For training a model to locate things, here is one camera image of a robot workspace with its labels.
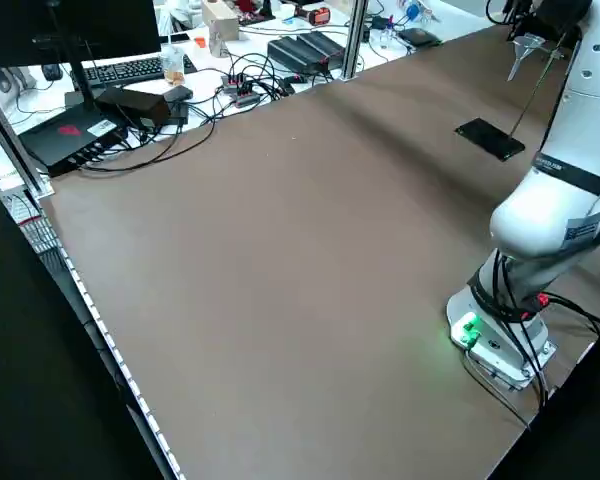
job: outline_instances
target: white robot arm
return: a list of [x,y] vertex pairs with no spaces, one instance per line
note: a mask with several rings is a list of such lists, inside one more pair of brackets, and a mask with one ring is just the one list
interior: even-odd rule
[[555,352],[537,314],[546,298],[538,295],[600,245],[600,0],[580,25],[546,141],[491,217],[497,248],[447,305],[452,340],[518,389]]

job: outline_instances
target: brown table surface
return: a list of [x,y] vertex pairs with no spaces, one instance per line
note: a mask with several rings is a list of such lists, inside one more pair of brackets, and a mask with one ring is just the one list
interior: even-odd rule
[[[529,168],[564,71],[516,135],[527,151],[498,162],[453,130],[517,117],[542,58],[506,83],[504,36],[224,120],[159,166],[55,182],[44,207],[188,478],[474,479],[517,437],[444,315],[492,248],[489,215]],[[600,315],[600,250],[555,289]],[[560,383],[591,336],[565,312],[548,323]],[[515,397],[533,411],[530,389]]]

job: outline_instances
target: black keyboard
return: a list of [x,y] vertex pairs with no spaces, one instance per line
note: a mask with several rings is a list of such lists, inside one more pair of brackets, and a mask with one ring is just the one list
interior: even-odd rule
[[[85,68],[85,74],[91,88],[106,88],[113,85],[128,85],[130,83],[146,82],[164,78],[160,57],[143,58],[130,62],[114,63],[95,68]],[[189,57],[184,56],[184,73],[197,72]],[[77,88],[76,80],[71,72],[73,86]]]

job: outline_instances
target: white desk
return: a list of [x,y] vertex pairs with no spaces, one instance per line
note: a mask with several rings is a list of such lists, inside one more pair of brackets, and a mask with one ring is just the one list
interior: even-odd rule
[[[325,3],[316,3],[305,8],[317,8],[319,6],[327,5]],[[436,18],[439,21],[431,21],[426,24],[421,24],[419,22],[408,23],[406,27],[417,27],[421,26],[426,28],[431,33],[437,35],[443,42],[453,40],[455,38],[467,35],[469,33],[481,30],[490,26],[488,20],[484,18],[479,18],[474,15],[471,15],[463,10],[460,10],[452,5],[444,3],[440,0],[431,0],[429,1],[429,5],[432,8]],[[370,7],[370,11],[376,11],[375,7]],[[389,15],[392,12],[387,9],[383,13],[383,15]],[[349,20],[349,16],[334,10],[331,8],[331,22],[329,25],[319,28],[320,31],[323,31],[327,36],[332,38],[334,41],[339,43],[340,45],[346,44],[347,32],[348,28],[344,27],[345,23]],[[298,32],[298,29],[307,29],[306,31],[310,31],[311,26],[303,19],[295,18],[290,23],[284,23],[281,20],[275,19],[269,22],[264,22],[260,24],[256,24],[250,27],[245,27],[241,29],[240,40],[227,42],[227,47],[233,57],[238,57],[247,53],[260,53],[263,55],[267,54],[267,44],[270,40],[275,38],[279,38],[282,35],[285,35],[285,32],[289,32],[289,34],[293,33],[301,33]],[[393,41],[392,45],[389,48],[382,49],[379,44],[379,31],[371,32],[371,40],[370,44],[361,44],[360,46],[360,65],[359,68],[369,69],[373,68],[377,65],[381,65],[386,63],[387,61],[392,61],[398,58],[401,58],[408,54],[408,50],[402,44],[397,41]],[[207,45],[209,38],[209,31],[207,27],[197,28],[190,32],[190,37],[193,39],[194,37],[204,37]],[[208,48],[200,48],[194,41],[185,42],[178,44],[185,53],[189,56],[191,61],[194,63],[198,70],[204,70],[205,68],[216,68],[221,71],[228,71],[231,66],[230,58],[215,58],[213,57]],[[143,57],[151,57],[155,56],[155,54],[143,55],[138,57],[127,57],[127,58],[118,58],[112,60],[102,60],[98,61],[98,65],[106,65],[110,63],[118,63],[125,60],[130,60],[134,58],[143,58]],[[263,58],[253,57],[258,63],[264,62]],[[238,70],[249,65],[247,60],[240,61],[236,67]],[[85,67],[93,66],[91,62],[84,62]],[[275,64],[276,74],[280,71],[280,76],[286,76],[282,72],[285,70],[281,65]],[[45,91],[31,90],[22,95],[19,100],[20,108],[24,111],[38,111],[42,109],[51,109],[54,107],[60,107],[64,104],[64,93],[73,90],[73,85],[71,79],[66,74],[66,71],[69,70],[68,65],[64,65],[65,72],[63,78],[54,83],[54,85]],[[31,69],[33,76],[38,80],[37,88],[44,88],[48,85],[48,82],[42,76],[42,72],[39,68],[33,67]],[[256,75],[258,74],[257,68],[250,69],[249,73]],[[221,73],[217,71],[200,71],[194,74],[190,74],[186,76],[185,85],[194,92],[193,100],[194,102],[204,100],[213,96],[215,89],[218,85],[221,84],[220,81]],[[335,70],[332,72],[334,78],[338,78],[340,75],[339,70]],[[323,83],[324,80],[318,78],[316,80],[316,85]],[[131,88],[134,90],[151,92],[151,93],[164,93],[171,89],[171,86],[167,84],[166,81],[153,80],[149,82],[136,83],[130,85],[127,88]],[[294,85],[296,92],[301,92],[308,88],[311,88],[311,83],[307,84],[298,84]],[[230,102],[230,98],[220,95],[219,101],[222,105],[226,105]],[[213,113],[211,101],[202,103],[198,105],[199,108],[204,110],[208,114]],[[32,115],[27,121],[19,123],[14,126],[16,133],[24,132],[39,123],[42,123],[46,119],[56,115],[60,110],[56,110],[54,112],[49,113],[37,113]],[[231,115],[239,111],[234,107],[230,107],[226,110],[226,115]],[[8,111],[5,112],[9,117],[12,123],[18,122],[27,117],[27,115],[16,111],[15,106],[12,106]],[[185,130],[195,128],[199,125],[200,121],[199,117],[196,115],[192,115],[190,117],[190,121],[188,125],[186,125]],[[170,127],[171,130],[165,130],[166,133],[173,133],[175,127]],[[3,191],[18,188],[22,185],[22,181],[17,175],[14,175],[15,171],[13,166],[11,165],[8,157],[0,147],[0,187]]]

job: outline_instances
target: computer mouse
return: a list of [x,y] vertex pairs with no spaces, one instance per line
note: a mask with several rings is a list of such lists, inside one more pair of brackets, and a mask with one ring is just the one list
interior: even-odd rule
[[62,70],[60,70],[60,65],[57,63],[43,65],[42,74],[44,75],[44,78],[50,82],[60,80],[62,78]]

